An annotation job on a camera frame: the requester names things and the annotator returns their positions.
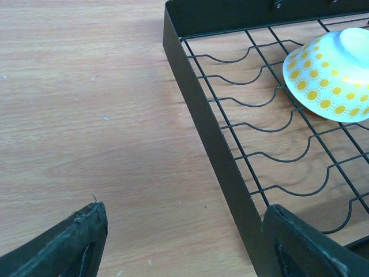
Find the yellow sun pattern bowl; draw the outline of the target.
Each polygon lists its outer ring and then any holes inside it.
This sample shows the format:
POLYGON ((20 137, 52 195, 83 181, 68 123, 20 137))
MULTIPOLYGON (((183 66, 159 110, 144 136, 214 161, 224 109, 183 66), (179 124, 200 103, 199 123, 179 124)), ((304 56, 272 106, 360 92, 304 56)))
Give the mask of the yellow sun pattern bowl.
POLYGON ((368 119, 368 30, 325 33, 283 63, 291 94, 308 110, 336 122, 368 119))

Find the black wire dish rack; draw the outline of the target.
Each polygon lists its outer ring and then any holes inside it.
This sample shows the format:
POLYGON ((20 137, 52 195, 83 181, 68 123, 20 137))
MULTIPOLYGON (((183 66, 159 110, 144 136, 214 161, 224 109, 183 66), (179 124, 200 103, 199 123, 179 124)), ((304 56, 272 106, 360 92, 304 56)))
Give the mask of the black wire dish rack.
POLYGON ((257 276, 280 205, 368 259, 368 122, 306 109, 283 61, 330 31, 368 28, 367 1, 167 1, 163 47, 257 276))

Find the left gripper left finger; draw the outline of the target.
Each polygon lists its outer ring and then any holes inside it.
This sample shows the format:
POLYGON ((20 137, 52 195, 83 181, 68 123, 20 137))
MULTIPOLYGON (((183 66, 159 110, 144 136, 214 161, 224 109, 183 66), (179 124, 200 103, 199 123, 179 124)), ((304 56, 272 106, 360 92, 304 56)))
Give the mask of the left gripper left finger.
POLYGON ((1 256, 1 276, 96 276, 107 235, 104 204, 90 203, 1 256))

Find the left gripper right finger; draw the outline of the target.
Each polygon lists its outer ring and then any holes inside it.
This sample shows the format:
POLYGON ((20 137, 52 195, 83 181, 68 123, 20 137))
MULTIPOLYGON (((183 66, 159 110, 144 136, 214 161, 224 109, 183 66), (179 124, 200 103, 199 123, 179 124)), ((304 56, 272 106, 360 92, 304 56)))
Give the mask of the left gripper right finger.
POLYGON ((262 234, 271 276, 368 276, 368 259, 280 205, 267 208, 262 234))

